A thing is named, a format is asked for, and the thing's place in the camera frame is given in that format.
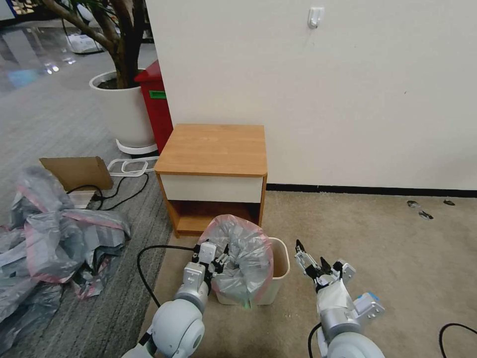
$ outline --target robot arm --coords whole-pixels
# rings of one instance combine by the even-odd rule
[[[209,242],[196,246],[173,300],[158,308],[139,343],[122,358],[152,358],[156,352],[168,358],[186,358],[195,352],[204,337],[202,314],[211,279],[222,272],[228,260],[228,248],[218,258],[216,250]]]
[[[315,284],[321,327],[317,331],[322,358],[384,358],[378,346],[361,334],[363,326],[384,312],[379,299],[366,292],[354,301],[345,287],[356,270],[339,260],[330,266],[321,257],[321,266],[297,240],[295,259]]]
[[[186,358],[199,346],[205,332],[202,314],[210,293],[211,279],[228,261],[228,247],[216,257],[216,245],[204,242],[184,268],[182,285],[172,301],[159,307],[139,343],[123,358],[152,358],[161,352],[167,358]],[[344,261],[320,265],[297,240],[296,261],[311,277],[317,293],[321,327],[317,331],[322,358],[384,358],[376,344],[361,334],[362,327],[384,312],[377,297],[367,292],[351,299],[345,283],[355,269]]]

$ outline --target white drawer front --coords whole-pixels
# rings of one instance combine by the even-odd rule
[[[168,200],[260,203],[263,178],[161,174]]]

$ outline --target potted plant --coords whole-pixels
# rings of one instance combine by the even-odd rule
[[[69,21],[83,34],[99,43],[111,56],[115,71],[102,73],[89,81],[98,93],[109,130],[119,149],[144,154],[157,149],[141,94],[134,81],[143,38],[144,0],[42,0],[47,8]],[[89,11],[101,31],[84,20]]]

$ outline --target floor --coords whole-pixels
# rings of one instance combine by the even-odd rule
[[[263,229],[287,245],[291,271],[271,306],[223,306],[209,297],[206,333],[194,357],[307,357],[307,337],[317,323],[315,294],[294,259],[300,239],[316,259],[346,259],[357,274],[353,298],[378,295],[385,314],[365,333],[387,358],[440,357],[439,329],[448,322],[477,327],[477,199],[326,193],[266,193]],[[415,200],[434,219],[425,220]],[[171,238],[193,246],[197,238]],[[156,282],[160,302],[180,285],[187,252],[169,250]],[[156,308],[148,308],[142,331]],[[475,357],[477,338],[460,328],[444,337],[449,358]],[[319,357],[318,347],[313,347]]]
[[[78,33],[65,23],[68,34]],[[70,51],[59,20],[31,21],[0,29],[0,97],[43,76],[57,75],[85,55]]]
[[[110,57],[107,53],[78,56],[74,57],[76,62],[68,64],[63,56],[73,58],[73,55],[63,52],[63,30],[46,25],[50,23],[1,31],[2,41],[5,34],[13,31],[19,44],[28,43],[30,48],[19,46],[13,50],[9,47],[5,52],[4,42],[0,44],[3,59],[0,62],[0,225],[8,223],[19,171],[28,165],[39,165],[38,158],[100,156],[109,163],[124,156],[106,129],[98,100],[88,85],[93,76],[114,68]],[[44,52],[40,45],[35,45],[33,34],[27,31],[29,28],[39,29],[36,34]],[[19,59],[11,56],[16,51],[20,53]],[[11,60],[5,59],[6,53]],[[141,46],[140,66],[148,66],[156,58],[152,44]],[[42,69],[47,62],[56,64],[58,71],[50,67],[52,74],[48,74]],[[12,72],[23,70],[36,74],[40,71],[40,74],[21,86],[10,82]],[[119,196],[105,206],[137,192],[144,180],[144,177],[126,179]],[[132,239],[105,290],[98,297],[79,301],[67,287],[48,328],[37,330],[2,358],[119,357],[136,344],[149,301],[136,271],[136,254],[146,245],[167,243],[171,227],[154,176],[140,195],[117,210],[131,224]],[[152,282],[160,267],[162,252],[150,252],[145,259],[150,264],[145,274]]]

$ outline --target green label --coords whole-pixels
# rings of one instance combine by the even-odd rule
[[[151,91],[149,91],[149,96],[150,96],[152,99],[166,99],[166,97],[165,97],[165,92],[164,92],[164,91],[154,91],[154,90],[151,90]]]

